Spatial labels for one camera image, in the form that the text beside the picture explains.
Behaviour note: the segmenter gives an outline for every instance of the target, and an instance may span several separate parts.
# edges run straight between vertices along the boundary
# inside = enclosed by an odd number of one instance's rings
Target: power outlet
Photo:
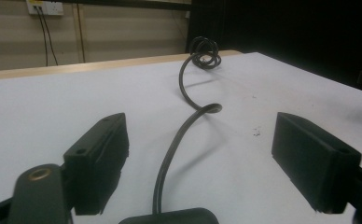
[[[26,0],[27,8],[30,15],[37,15],[35,7],[41,7],[42,13],[49,16],[62,16],[63,3],[39,1],[39,0]]]

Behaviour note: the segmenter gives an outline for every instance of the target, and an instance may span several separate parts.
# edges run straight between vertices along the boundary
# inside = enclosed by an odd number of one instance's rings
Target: black cable
[[[195,49],[195,52],[192,53],[196,43],[199,44]],[[172,162],[174,154],[177,151],[178,145],[180,144],[182,138],[184,137],[184,134],[187,132],[188,128],[193,124],[193,122],[195,122],[195,120],[197,120],[205,113],[217,113],[222,109],[222,105],[219,104],[210,104],[204,107],[197,105],[187,95],[183,83],[183,75],[185,72],[185,68],[187,67],[190,61],[193,61],[193,63],[201,69],[213,69],[221,64],[221,57],[219,57],[218,55],[218,47],[216,45],[216,42],[204,37],[196,37],[195,39],[193,39],[193,41],[190,44],[189,52],[191,55],[185,60],[185,62],[181,66],[178,80],[179,80],[180,90],[183,96],[185,97],[189,105],[191,105],[197,111],[193,115],[191,115],[178,130],[161,164],[154,189],[154,197],[152,203],[153,214],[161,213],[161,196],[163,193],[164,180],[169,170],[170,163]],[[204,59],[204,57],[207,56],[210,57],[210,60],[208,61]]]
[[[39,21],[41,22],[42,34],[44,34],[44,45],[45,45],[45,59],[46,59],[46,67],[48,67],[48,49],[47,49],[47,36],[45,35],[44,24],[42,23],[41,14],[36,6],[34,6],[36,13],[38,14]]]
[[[44,12],[42,11],[42,7],[39,10],[41,10],[42,18],[44,19],[45,26],[47,27],[47,32],[48,32],[48,36],[49,36],[49,44],[50,44],[50,49],[52,50],[53,58],[55,59],[56,65],[58,65],[55,52],[53,51],[52,38],[50,38],[50,31],[49,31],[49,28],[48,28],[48,25],[47,25],[47,20],[45,19]]]

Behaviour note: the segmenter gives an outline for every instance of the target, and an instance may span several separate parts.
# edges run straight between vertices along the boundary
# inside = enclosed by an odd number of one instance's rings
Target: table surface
[[[22,172],[62,164],[63,153],[96,121],[124,112],[131,145],[118,188],[101,216],[74,220],[119,223],[149,214],[161,161],[194,112],[178,89],[185,57],[26,69],[27,77],[0,72],[0,201],[12,195]],[[362,152],[362,91],[259,53],[224,56],[211,71],[189,65],[185,85],[198,104],[220,103],[223,110],[198,119],[185,135],[166,178],[163,211],[204,207],[219,223],[351,223],[351,205],[342,215],[315,213],[271,149],[277,112],[286,112]]]

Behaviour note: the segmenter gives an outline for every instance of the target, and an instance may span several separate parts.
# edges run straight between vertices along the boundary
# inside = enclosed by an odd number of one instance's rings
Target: round joint
[[[43,179],[50,175],[51,170],[48,168],[42,168],[38,170],[34,170],[29,174],[29,180],[36,181]]]

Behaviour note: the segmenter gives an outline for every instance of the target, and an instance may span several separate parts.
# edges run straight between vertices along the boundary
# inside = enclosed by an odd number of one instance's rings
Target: white electrical box
[[[37,15],[37,10],[40,10],[40,13],[49,16],[62,16],[64,14],[62,3],[38,0],[26,0],[26,3],[30,15]]]

